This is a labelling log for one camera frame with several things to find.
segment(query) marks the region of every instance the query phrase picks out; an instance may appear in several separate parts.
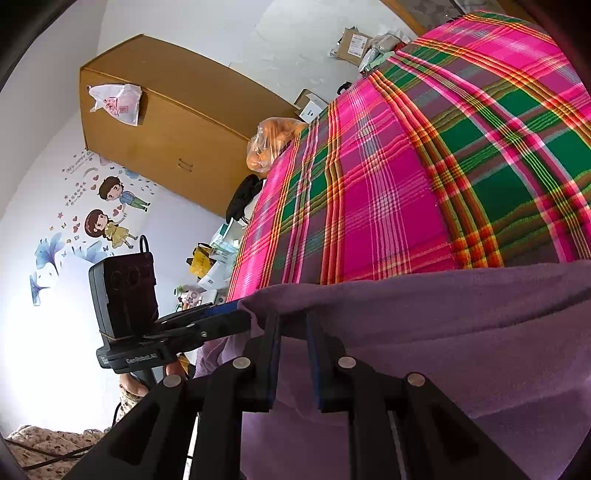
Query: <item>cardboard box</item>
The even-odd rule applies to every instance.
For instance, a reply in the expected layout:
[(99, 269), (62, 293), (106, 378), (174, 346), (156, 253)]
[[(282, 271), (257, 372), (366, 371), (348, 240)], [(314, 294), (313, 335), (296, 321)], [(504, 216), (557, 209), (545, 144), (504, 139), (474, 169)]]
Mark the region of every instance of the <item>cardboard box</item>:
[(308, 89), (303, 89), (295, 101), (295, 106), (300, 110), (298, 116), (307, 123), (319, 116), (328, 107), (322, 98)]
[(372, 37), (357, 31), (356, 28), (347, 28), (343, 33), (336, 56), (347, 60), (353, 65), (359, 66), (363, 55), (369, 50), (369, 40)]

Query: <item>blue flower sticker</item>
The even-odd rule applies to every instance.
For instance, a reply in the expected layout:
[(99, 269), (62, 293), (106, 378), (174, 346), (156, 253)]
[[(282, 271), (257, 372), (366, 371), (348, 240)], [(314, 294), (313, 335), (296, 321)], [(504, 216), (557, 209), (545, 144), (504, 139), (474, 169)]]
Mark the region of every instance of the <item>blue flower sticker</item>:
[(78, 250), (75, 250), (74, 247), (72, 247), (72, 252), (74, 252), (75, 256), (83, 258), (92, 264), (98, 263), (109, 256), (108, 253), (103, 251), (100, 240), (93, 243), (85, 251), (82, 250), (82, 247), (78, 247)]
[(48, 287), (40, 287), (37, 283), (37, 272), (29, 275), (29, 282), (31, 283), (31, 297), (33, 297), (33, 305), (38, 307), (41, 305), (41, 300), (39, 299), (39, 292)]
[(57, 271), (56, 265), (56, 254), (62, 248), (64, 248), (65, 245), (65, 242), (61, 240), (61, 232), (52, 236), (50, 241), (47, 241), (47, 238), (40, 240), (37, 250), (35, 250), (37, 270), (41, 270), (48, 263), (50, 263), (53, 265), (53, 268), (56, 269), (56, 273), (59, 275), (60, 273)]

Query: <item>wooden wardrobe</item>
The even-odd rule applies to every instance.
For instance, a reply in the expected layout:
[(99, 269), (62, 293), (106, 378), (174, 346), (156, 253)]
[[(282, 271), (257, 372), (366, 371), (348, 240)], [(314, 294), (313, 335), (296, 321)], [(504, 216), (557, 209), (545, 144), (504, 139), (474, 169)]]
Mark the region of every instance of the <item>wooden wardrobe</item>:
[[(104, 109), (90, 113), (89, 86), (142, 89), (139, 125)], [(296, 118), (293, 105), (213, 60), (138, 35), (80, 69), (86, 148), (225, 216), (246, 167), (246, 144), (272, 116)]]

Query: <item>purple towel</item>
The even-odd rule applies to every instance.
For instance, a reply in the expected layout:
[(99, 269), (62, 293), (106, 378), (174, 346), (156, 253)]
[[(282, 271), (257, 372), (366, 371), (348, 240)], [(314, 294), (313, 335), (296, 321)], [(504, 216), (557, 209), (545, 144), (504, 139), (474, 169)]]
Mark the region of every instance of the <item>purple towel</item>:
[[(591, 426), (591, 262), (277, 285), (242, 300), (250, 333), (208, 342), (197, 376), (239, 356), (255, 317), (311, 309), (349, 355), (426, 374), (532, 480), (556, 479)], [(277, 400), (245, 413), (250, 480), (348, 478), (346, 414), (320, 414), (306, 343), (282, 339)]]

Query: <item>pink and green plaid fabric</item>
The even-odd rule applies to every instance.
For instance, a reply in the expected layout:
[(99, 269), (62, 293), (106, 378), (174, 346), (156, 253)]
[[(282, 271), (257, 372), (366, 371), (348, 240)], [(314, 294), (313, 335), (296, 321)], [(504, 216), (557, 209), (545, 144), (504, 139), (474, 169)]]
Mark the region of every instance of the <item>pink and green plaid fabric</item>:
[(337, 98), (275, 162), (230, 285), (591, 258), (591, 100), (539, 27), (478, 12)]

